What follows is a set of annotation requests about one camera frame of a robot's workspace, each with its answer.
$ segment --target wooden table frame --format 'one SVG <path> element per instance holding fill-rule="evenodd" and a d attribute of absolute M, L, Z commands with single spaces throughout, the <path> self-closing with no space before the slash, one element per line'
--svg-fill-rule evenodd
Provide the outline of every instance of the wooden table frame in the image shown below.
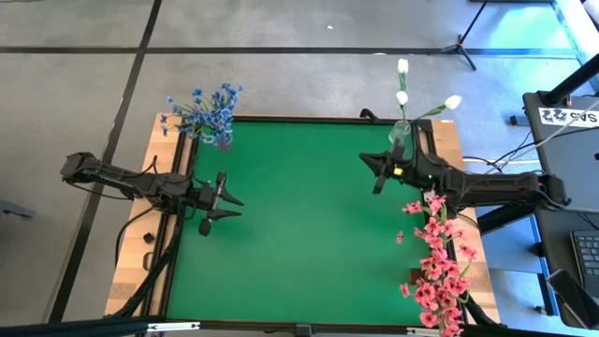
<path fill-rule="evenodd" d="M 160 127 L 160 115 L 156 116 L 153 125 L 150 143 L 146 151 L 143 167 L 148 167 L 153 157 L 157 156 L 156 168 L 159 172 L 177 171 L 185 174 L 191 163 L 188 163 L 192 149 L 192 141 L 186 137 L 179 137 L 177 133 L 170 133 L 166 137 L 162 134 Z M 453 121 L 433 120 L 431 121 L 434 147 L 437 155 L 443 157 L 450 165 L 458 169 L 464 168 L 460 143 L 456 125 Z M 130 217 L 146 210 L 149 203 L 145 199 L 136 199 L 133 202 Z M 462 212 L 475 219 L 474 209 L 466 209 Z M 164 251 L 170 241 L 177 217 L 165 216 L 160 212 L 149 212 L 139 220 L 132 223 L 123 237 L 123 244 L 119 254 L 119 262 L 114 273 L 110 294 L 105 313 L 112 314 L 123 307 L 126 301 L 134 294 L 143 282 L 148 272 L 144 264 L 150 260 L 156 260 L 154 252 L 157 249 Z M 457 228 L 464 230 L 464 236 L 455 239 L 456 246 L 467 242 L 478 251 L 476 260 L 473 261 L 466 278 L 471 281 L 470 294 L 476 303 L 483 309 L 485 314 L 495 322 L 500 322 L 499 312 L 495 303 L 493 289 L 490 281 L 489 270 L 483 250 L 479 231 L 474 224 L 461 218 L 457 219 Z M 146 233 L 154 235 L 156 240 L 146 243 L 143 236 Z M 461 255 L 457 255 L 460 268 L 463 269 L 468 261 Z M 154 284 L 151 300 L 145 301 L 136 310 L 135 315 L 159 315 L 161 300 L 163 299 L 163 288 L 165 286 L 166 269 L 161 273 Z"/>

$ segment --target white label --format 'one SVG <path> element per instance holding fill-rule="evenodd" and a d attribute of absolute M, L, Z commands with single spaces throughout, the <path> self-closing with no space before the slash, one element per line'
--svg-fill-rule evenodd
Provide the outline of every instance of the white label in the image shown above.
<path fill-rule="evenodd" d="M 584 110 L 539 108 L 541 123 L 544 125 L 567 125 L 579 116 L 570 126 L 599 126 L 599 111 L 589 110 L 584 115 L 582 115 L 582 112 Z"/>

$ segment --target green felt mat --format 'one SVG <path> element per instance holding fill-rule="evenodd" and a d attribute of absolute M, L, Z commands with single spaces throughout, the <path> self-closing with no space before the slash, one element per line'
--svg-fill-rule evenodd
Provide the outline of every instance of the green felt mat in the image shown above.
<path fill-rule="evenodd" d="M 390 144 L 390 125 L 234 125 L 229 151 L 201 145 L 201 180 L 227 174 L 242 216 L 198 234 L 203 212 L 183 225 L 168 318 L 330 324 L 417 325 L 419 307 L 400 283 L 428 254 L 402 212 L 421 199 L 388 181 L 373 195 L 373 173 L 358 158 Z M 405 233 L 404 243 L 395 238 Z"/>

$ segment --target gray floor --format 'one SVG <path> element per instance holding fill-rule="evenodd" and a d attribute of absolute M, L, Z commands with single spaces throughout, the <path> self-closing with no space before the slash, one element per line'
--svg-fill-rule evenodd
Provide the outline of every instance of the gray floor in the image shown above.
<path fill-rule="evenodd" d="M 152 3 L 0 2 L 0 47 L 135 47 Z M 454 42 L 477 8 L 466 0 L 380 0 L 376 5 L 358 0 L 206 0 L 201 6 L 191 0 L 170 0 L 160 10 L 151 46 L 442 47 Z M 508 4 L 489 5 L 467 42 L 473 48 L 544 49 L 568 49 L 569 43 L 550 6 Z M 140 168 L 153 118 L 168 110 L 166 95 L 186 99 L 196 87 L 210 91 L 223 81 L 247 88 L 237 111 L 241 114 L 357 116 L 368 107 L 381 117 L 397 116 L 398 57 L 146 55 L 113 163 Z M 58 172 L 67 154 L 101 154 L 133 58 L 132 54 L 0 53 L 0 79 L 4 80 L 0 81 L 0 143 L 5 159 L 0 165 L 0 199 L 37 212 L 31 220 L 0 215 L 0 274 L 4 276 L 0 325 L 42 320 L 85 198 L 85 193 L 61 183 Z M 441 118 L 458 121 L 464 154 L 487 158 L 512 150 L 529 131 L 505 122 L 520 111 L 523 93 L 550 89 L 579 67 L 573 57 L 477 56 L 478 71 L 473 72 L 459 56 L 407 58 L 410 115 L 438 105 L 449 95 L 462 95 L 462 106 Z M 592 92 L 589 85 L 579 90 Z M 469 164 L 468 169 L 485 167 Z M 525 169 L 535 166 L 508 168 Z M 101 201 L 66 320 L 102 315 L 112 278 L 115 236 L 129 208 L 128 202 Z M 506 235 L 518 237 L 510 250 L 522 263 L 505 265 L 499 258 L 498 242 Z M 511 270 L 492 273 L 504 323 L 581 334 L 568 330 L 559 318 L 548 323 L 547 317 L 528 311 L 530 303 L 540 304 L 538 296 L 531 295 L 538 283 L 512 271 L 537 268 L 535 257 L 519 250 L 531 235 L 526 226 L 512 226 L 485 238 L 489 265 Z"/>

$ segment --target wooden board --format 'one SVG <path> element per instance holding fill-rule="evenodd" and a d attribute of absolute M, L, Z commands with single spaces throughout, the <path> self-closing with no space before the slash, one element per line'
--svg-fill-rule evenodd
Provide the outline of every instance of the wooden board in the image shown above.
<path fill-rule="evenodd" d="M 463 160 L 458 140 L 458 133 L 453 121 L 432 121 L 432 129 L 435 140 L 435 147 L 438 155 L 442 156 L 452 166 L 463 169 Z M 162 135 L 160 129 L 159 115 L 154 121 L 153 131 L 150 138 L 150 144 L 146 152 L 143 167 L 147 167 L 152 162 L 153 156 L 158 155 L 157 167 L 159 172 L 170 171 L 172 160 L 177 143 L 176 133 L 171 133 L 167 137 Z M 189 148 L 191 141 L 186 139 L 183 147 L 182 163 L 180 173 L 183 173 L 186 167 L 186 160 L 189 158 Z M 146 200 L 135 200 L 131 209 L 131 217 L 147 209 L 149 204 Z M 474 209 L 464 210 L 462 213 L 475 219 Z M 157 235 L 160 213 L 149 212 L 133 223 L 124 234 L 123 246 L 119 257 L 119 263 L 114 273 L 112 287 L 110 288 L 109 299 L 106 306 L 106 314 L 112 314 L 121 309 L 126 300 L 133 295 L 135 290 L 141 284 L 147 271 L 142 268 L 143 257 L 153 251 L 154 244 L 146 244 L 142 237 L 146 233 Z M 174 226 L 175 217 L 168 219 L 168 230 L 165 242 L 168 242 Z M 477 259 L 470 267 L 466 278 L 472 282 L 470 287 L 471 294 L 475 301 L 483 308 L 485 313 L 496 322 L 500 322 L 499 311 L 495 303 L 493 288 L 490 282 L 489 270 L 483 250 L 482 240 L 478 229 L 468 221 L 458 219 L 457 227 L 465 232 L 463 239 L 457 239 L 456 246 L 459 247 L 463 242 L 467 242 L 478 251 Z M 468 261 L 458 255 L 458 262 L 464 268 Z M 151 303 L 151 315 L 158 314 L 158 305 L 162 295 L 164 278 L 161 276 L 156 282 L 154 288 L 153 301 Z"/>

